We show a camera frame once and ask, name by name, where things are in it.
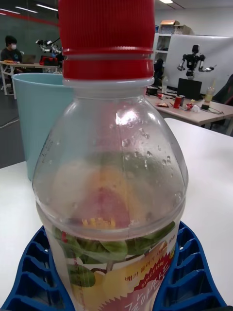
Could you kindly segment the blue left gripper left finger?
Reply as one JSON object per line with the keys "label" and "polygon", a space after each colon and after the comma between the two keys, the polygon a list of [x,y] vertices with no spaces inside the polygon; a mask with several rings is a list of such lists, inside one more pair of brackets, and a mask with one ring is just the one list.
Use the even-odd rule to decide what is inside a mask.
{"label": "blue left gripper left finger", "polygon": [[5,311],[75,310],[57,274],[43,227],[25,248],[12,290],[1,308]]}

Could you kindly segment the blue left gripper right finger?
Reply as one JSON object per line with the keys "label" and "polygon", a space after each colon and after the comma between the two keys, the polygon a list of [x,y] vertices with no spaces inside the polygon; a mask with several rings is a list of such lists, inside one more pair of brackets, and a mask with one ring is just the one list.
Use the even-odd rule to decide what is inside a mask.
{"label": "blue left gripper right finger", "polygon": [[215,286],[204,250],[180,222],[174,259],[156,296],[154,311],[208,311],[226,307]]}

